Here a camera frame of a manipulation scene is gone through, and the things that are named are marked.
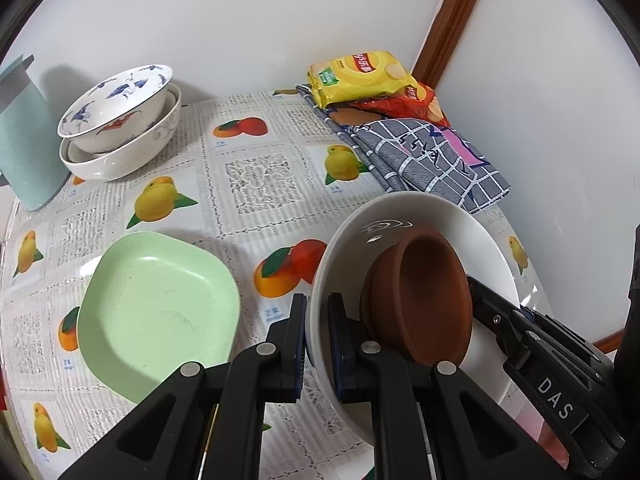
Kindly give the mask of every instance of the gray plaid fabric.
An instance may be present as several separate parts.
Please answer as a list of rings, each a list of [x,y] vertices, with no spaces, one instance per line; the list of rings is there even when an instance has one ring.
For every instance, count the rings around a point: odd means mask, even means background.
[[[331,110],[316,105],[308,86],[297,87],[314,112],[350,146],[385,192],[433,193],[480,211],[507,195],[504,177],[452,128],[417,119],[384,119],[362,126],[339,126]]]

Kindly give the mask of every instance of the brown bowl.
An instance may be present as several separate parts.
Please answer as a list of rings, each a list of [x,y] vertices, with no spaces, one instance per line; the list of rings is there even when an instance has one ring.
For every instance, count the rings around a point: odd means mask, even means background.
[[[373,263],[360,313],[373,338],[405,357],[459,365],[471,340],[473,312],[456,251],[431,228],[408,228]]]

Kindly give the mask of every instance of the large white bowl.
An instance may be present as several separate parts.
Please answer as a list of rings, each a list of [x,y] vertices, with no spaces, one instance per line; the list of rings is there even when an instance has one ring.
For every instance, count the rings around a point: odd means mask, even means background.
[[[374,443],[370,405],[343,405],[334,392],[326,300],[331,292],[341,292],[347,316],[359,319],[360,292],[369,267],[412,225],[427,225],[440,232],[455,249],[467,275],[518,305],[518,291],[500,249],[469,213],[451,202],[403,191],[380,196],[353,212],[331,238],[316,271],[305,335],[320,389],[347,425],[370,444]],[[494,334],[474,320],[461,368],[497,402],[510,384],[502,370],[504,361]]]
[[[158,119],[172,70],[146,65],[120,72],[85,92],[58,123],[58,135],[87,153],[115,150]]]
[[[168,86],[161,119],[145,133],[116,150],[103,155],[92,155],[80,150],[74,142],[62,139],[60,160],[69,171],[83,180],[115,180],[154,158],[174,136],[180,120],[182,95],[173,84]]]

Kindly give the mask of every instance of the chip bag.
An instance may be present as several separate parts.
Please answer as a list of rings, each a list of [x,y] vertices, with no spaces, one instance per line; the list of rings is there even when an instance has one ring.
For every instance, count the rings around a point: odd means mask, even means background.
[[[436,92],[422,83],[405,86],[393,95],[354,101],[349,106],[398,119],[408,117],[429,121],[436,126],[451,126],[440,108]]]
[[[321,108],[398,92],[418,86],[402,64],[386,50],[354,54],[313,64],[307,73],[311,93]]]

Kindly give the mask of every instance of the light green square dish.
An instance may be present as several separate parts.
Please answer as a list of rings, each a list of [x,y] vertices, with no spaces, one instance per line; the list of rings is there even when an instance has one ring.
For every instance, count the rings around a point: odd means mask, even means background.
[[[78,314],[89,370],[140,402],[178,366],[228,360],[240,315],[238,287],[213,254],[154,232],[113,243]]]

